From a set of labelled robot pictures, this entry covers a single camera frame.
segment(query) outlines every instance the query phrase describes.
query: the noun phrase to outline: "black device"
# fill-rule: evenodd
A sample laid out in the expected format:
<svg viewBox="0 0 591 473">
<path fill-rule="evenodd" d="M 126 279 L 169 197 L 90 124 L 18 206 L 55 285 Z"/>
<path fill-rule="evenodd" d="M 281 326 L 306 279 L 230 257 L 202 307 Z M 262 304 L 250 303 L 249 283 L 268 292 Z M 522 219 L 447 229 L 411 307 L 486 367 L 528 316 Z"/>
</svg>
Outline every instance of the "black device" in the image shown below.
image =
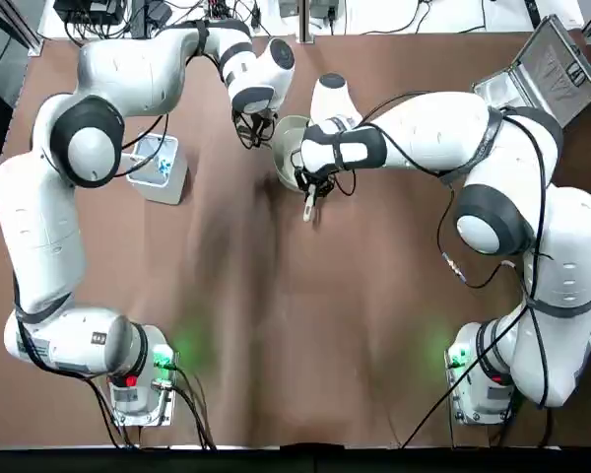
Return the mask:
<svg viewBox="0 0 591 473">
<path fill-rule="evenodd" d="M 133 0 L 131 2 L 131 37 L 150 37 L 149 29 L 159 30 L 172 15 L 163 0 Z"/>
<path fill-rule="evenodd" d="M 53 8 L 64 23 L 119 25 L 125 0 L 55 0 Z"/>
</svg>

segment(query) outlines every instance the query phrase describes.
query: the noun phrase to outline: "floor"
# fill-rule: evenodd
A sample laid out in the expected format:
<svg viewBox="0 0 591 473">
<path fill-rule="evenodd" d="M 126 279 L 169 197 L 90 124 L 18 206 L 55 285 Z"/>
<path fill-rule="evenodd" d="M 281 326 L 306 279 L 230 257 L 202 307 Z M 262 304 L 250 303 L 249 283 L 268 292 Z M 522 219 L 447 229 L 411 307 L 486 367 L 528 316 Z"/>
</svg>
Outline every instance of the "floor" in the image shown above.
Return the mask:
<svg viewBox="0 0 591 473">
<path fill-rule="evenodd" d="M 46 17 L 42 17 L 44 6 L 46 12 L 51 11 L 53 0 L 13 0 L 30 23 L 39 27 L 41 33 L 53 36 L 60 34 L 63 26 L 48 25 Z M 175 4 L 193 5 L 196 0 L 176 0 Z M 489 32 L 521 32 L 531 31 L 532 25 L 525 8 L 525 0 L 484 0 L 486 8 L 486 30 Z M 582 15 L 577 0 L 536 0 L 541 16 L 556 13 L 562 22 L 570 28 L 582 26 Z M 263 12 L 262 23 L 271 34 L 292 34 L 296 29 L 296 18 L 281 19 L 278 14 L 276 0 L 258 0 Z M 389 31 L 401 28 L 412 20 L 416 12 L 417 0 L 342 0 L 340 1 L 335 32 L 342 34 L 346 28 L 348 34 L 359 34 L 369 30 Z M 453 33 L 477 27 L 482 24 L 482 0 L 433 0 L 427 15 L 427 5 L 420 5 L 417 20 L 404 33 L 414 33 L 420 18 L 421 33 Z M 328 34 L 327 26 L 312 20 L 314 34 Z M 0 97 L 10 106 L 15 106 L 26 67 L 28 56 L 25 49 L 16 41 L 10 40 L 0 30 Z"/>
</svg>

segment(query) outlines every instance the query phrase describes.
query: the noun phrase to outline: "electronic device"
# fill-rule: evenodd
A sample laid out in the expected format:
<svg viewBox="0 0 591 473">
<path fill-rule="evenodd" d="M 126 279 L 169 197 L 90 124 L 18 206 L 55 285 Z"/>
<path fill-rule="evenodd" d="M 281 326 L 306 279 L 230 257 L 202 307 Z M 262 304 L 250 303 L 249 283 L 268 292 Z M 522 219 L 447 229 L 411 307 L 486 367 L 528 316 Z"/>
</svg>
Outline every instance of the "electronic device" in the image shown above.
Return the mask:
<svg viewBox="0 0 591 473">
<path fill-rule="evenodd" d="M 299 2 L 297 0 L 278 0 L 281 18 L 294 17 L 299 14 Z M 310 18 L 326 18 L 328 11 L 334 8 L 338 11 L 339 0 L 310 0 L 309 16 Z"/>
<path fill-rule="evenodd" d="M 53 8 L 64 23 L 119 25 L 125 0 L 55 0 Z"/>
</svg>

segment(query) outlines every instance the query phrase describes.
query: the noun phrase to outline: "small plastic container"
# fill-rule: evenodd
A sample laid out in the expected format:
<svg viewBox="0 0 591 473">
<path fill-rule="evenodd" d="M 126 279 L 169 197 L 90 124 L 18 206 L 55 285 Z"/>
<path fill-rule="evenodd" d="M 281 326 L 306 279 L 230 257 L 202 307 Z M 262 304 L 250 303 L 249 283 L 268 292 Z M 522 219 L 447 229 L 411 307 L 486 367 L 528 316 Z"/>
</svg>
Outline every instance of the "small plastic container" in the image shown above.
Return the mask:
<svg viewBox="0 0 591 473">
<path fill-rule="evenodd" d="M 132 166 L 148 158 L 160 145 L 162 135 L 148 134 L 134 147 Z M 158 154 L 143 168 L 127 174 L 127 180 L 147 200 L 177 205 L 188 173 L 186 157 L 178 153 L 177 138 L 165 136 Z"/>
</svg>

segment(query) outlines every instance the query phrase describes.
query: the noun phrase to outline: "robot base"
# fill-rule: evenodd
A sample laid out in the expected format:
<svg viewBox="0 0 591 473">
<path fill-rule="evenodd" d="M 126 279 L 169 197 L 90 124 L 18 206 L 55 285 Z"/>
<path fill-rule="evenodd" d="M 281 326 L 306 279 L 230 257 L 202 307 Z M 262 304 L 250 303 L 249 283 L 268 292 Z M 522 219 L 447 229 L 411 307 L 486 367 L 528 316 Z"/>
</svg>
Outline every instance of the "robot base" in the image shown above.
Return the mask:
<svg viewBox="0 0 591 473">
<path fill-rule="evenodd" d="M 446 381 L 448 385 L 447 387 L 449 389 L 455 382 L 457 382 L 460 376 L 462 376 L 464 371 L 467 369 L 466 367 L 468 366 L 468 364 L 466 366 L 461 366 L 459 368 L 450 368 L 450 366 L 451 359 L 449 357 L 449 351 L 445 351 L 444 369 L 446 373 Z M 478 406 L 478 403 L 474 402 L 474 399 L 472 397 L 474 393 L 472 375 L 476 373 L 476 369 L 472 369 L 471 373 L 466 375 L 466 379 L 464 379 L 451 393 L 452 416 L 458 424 L 463 424 L 467 426 L 501 424 L 506 419 L 509 397 L 512 395 L 514 389 L 512 388 L 512 386 L 504 387 L 496 383 L 493 383 L 487 377 L 486 380 L 484 380 L 477 379 L 477 376 L 475 376 L 475 382 L 477 384 L 486 381 L 490 384 L 494 384 L 494 386 L 488 386 L 488 389 L 498 389 L 502 393 L 500 397 L 503 398 L 500 402 L 497 403 L 498 405 L 496 406 L 494 405 L 495 401 L 493 400 L 491 402 L 492 408 L 490 410 L 478 409 L 476 407 Z"/>
<path fill-rule="evenodd" d="M 160 330 L 153 325 L 143 325 L 147 335 L 149 353 L 135 385 L 118 387 L 109 382 L 111 408 L 114 421 L 119 426 L 156 427 L 169 426 L 175 407 L 175 392 L 158 390 L 152 382 L 175 381 L 175 371 L 157 368 L 155 363 L 164 360 L 177 362 L 177 354 L 169 347 Z"/>
</svg>

